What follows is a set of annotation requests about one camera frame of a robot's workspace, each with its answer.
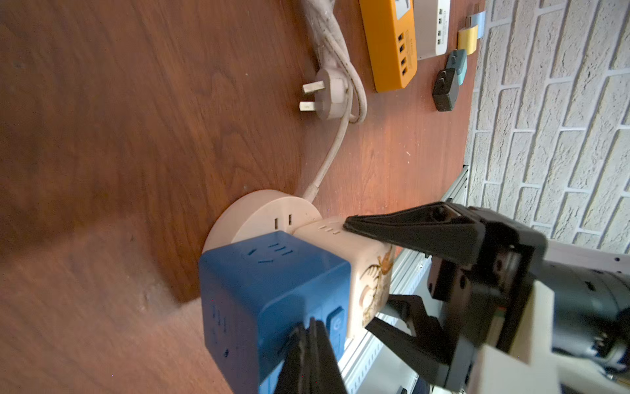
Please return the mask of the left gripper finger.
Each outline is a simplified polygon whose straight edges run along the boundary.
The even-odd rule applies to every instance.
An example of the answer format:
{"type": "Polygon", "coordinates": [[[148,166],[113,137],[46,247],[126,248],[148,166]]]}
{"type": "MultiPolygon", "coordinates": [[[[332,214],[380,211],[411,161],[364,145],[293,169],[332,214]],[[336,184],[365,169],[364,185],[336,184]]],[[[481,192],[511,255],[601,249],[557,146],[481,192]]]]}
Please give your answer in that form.
{"type": "Polygon", "coordinates": [[[347,393],[323,321],[300,323],[288,344],[275,393],[347,393]]]}

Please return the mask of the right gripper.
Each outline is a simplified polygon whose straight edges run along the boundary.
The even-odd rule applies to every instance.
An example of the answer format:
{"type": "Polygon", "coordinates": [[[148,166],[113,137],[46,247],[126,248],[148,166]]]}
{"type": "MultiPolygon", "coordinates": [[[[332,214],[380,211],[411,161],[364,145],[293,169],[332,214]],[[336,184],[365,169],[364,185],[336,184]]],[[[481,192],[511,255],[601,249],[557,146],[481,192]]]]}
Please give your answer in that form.
{"type": "Polygon", "coordinates": [[[395,213],[351,216],[344,229],[431,256],[428,290],[440,322],[418,295],[390,295],[367,330],[427,383],[466,386],[485,342],[508,351],[546,252],[546,237],[487,208],[436,202],[395,213]]]}

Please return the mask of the beige plug adapter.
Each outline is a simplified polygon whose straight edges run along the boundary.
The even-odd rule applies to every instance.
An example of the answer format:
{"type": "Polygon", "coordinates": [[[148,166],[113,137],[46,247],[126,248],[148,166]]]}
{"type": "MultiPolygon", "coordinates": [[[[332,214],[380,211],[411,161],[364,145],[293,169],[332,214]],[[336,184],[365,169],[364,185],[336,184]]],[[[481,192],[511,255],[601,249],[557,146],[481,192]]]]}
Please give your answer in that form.
{"type": "Polygon", "coordinates": [[[294,236],[350,263],[347,338],[364,331],[390,295],[395,247],[344,229],[345,219],[323,219],[298,228],[294,236]]]}

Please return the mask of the blue cube adapter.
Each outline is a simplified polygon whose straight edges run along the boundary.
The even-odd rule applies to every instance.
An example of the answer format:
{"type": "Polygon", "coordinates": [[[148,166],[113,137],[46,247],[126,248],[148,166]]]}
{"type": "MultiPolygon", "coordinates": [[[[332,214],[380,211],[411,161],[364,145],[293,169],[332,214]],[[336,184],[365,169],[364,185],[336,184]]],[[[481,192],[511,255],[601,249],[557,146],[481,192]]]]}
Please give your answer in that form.
{"type": "Polygon", "coordinates": [[[203,252],[205,346],[234,393],[270,393],[299,323],[323,322],[345,351],[351,265],[283,231],[203,252]]]}

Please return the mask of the round white socket base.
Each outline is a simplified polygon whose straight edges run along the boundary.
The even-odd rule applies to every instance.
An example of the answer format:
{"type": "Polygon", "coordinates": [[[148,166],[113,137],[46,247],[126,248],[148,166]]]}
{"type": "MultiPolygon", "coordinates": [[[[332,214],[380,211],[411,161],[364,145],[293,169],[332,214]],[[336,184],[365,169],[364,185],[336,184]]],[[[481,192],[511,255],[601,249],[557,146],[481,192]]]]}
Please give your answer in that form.
{"type": "Polygon", "coordinates": [[[213,224],[203,252],[266,235],[294,233],[322,219],[308,200],[278,190],[257,190],[236,200],[213,224]]]}

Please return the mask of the black charger plug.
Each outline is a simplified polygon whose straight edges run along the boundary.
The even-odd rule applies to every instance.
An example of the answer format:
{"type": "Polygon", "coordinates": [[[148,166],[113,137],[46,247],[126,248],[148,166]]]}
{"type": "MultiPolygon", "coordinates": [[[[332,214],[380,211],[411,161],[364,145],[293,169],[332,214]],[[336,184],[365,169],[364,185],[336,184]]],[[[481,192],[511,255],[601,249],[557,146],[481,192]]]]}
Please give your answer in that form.
{"type": "Polygon", "coordinates": [[[454,109],[459,96],[459,82],[455,68],[440,70],[432,90],[432,97],[438,112],[450,112],[454,109]]]}

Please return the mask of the teal USB charger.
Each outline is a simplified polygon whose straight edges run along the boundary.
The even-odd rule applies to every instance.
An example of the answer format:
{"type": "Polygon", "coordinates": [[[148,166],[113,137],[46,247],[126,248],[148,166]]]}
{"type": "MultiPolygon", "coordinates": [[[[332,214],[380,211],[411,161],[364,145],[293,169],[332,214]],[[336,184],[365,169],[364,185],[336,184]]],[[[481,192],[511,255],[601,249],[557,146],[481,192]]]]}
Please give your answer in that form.
{"type": "Polygon", "coordinates": [[[449,54],[446,69],[454,69],[458,85],[464,83],[468,70],[468,52],[466,49],[456,49],[449,54]]]}

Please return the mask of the orange power strip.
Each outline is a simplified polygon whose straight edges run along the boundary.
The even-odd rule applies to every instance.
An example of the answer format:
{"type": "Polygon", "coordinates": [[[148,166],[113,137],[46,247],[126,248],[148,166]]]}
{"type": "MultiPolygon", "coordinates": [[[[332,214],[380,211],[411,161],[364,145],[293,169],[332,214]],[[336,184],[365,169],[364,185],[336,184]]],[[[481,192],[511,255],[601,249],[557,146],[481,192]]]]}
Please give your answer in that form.
{"type": "Polygon", "coordinates": [[[418,70],[411,0],[360,0],[375,89],[378,93],[408,86],[418,70]]]}

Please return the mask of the white power strip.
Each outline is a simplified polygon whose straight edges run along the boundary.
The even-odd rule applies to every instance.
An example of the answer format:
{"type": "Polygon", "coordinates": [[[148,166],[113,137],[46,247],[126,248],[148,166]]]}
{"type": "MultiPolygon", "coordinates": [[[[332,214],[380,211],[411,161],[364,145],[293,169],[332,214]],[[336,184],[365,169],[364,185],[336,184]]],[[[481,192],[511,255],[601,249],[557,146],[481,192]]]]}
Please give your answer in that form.
{"type": "Polygon", "coordinates": [[[415,0],[413,17],[419,60],[441,56],[448,46],[450,0],[415,0]]]}

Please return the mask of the light blue charger plug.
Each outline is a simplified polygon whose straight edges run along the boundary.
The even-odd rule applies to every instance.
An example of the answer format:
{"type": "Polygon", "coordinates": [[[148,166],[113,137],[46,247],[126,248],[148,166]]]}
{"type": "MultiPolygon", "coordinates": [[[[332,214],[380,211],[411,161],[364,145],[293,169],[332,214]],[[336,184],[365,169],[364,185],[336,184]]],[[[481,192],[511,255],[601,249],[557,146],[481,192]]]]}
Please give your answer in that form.
{"type": "Polygon", "coordinates": [[[467,17],[467,28],[477,28],[477,38],[482,39],[485,33],[486,12],[480,11],[467,17]]]}

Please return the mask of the yellow charger plug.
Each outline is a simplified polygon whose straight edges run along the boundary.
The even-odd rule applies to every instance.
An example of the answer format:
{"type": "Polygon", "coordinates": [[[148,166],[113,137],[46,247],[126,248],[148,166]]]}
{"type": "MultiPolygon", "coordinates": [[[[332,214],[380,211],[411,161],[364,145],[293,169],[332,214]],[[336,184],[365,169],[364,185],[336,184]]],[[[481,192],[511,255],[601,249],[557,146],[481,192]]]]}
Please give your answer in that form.
{"type": "Polygon", "coordinates": [[[478,25],[470,26],[458,31],[457,49],[464,50],[467,55],[477,51],[478,25]]]}

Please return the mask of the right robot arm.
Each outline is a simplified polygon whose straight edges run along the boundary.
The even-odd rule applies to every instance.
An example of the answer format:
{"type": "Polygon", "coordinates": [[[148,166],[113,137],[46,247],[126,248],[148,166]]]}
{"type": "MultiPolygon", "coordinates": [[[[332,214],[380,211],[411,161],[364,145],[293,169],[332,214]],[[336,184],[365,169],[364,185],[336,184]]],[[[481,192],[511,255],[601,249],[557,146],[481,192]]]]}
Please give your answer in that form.
{"type": "Polygon", "coordinates": [[[561,260],[545,255],[549,241],[488,208],[436,202],[396,213],[353,216],[347,231],[432,258],[428,290],[443,304],[428,314],[421,297],[391,295],[385,313],[402,319],[402,332],[380,318],[369,332],[426,383],[449,390],[469,382],[479,349],[508,351],[536,282],[553,291],[551,348],[598,364],[609,374],[629,369],[629,277],[607,268],[594,251],[577,266],[575,249],[561,260]]]}

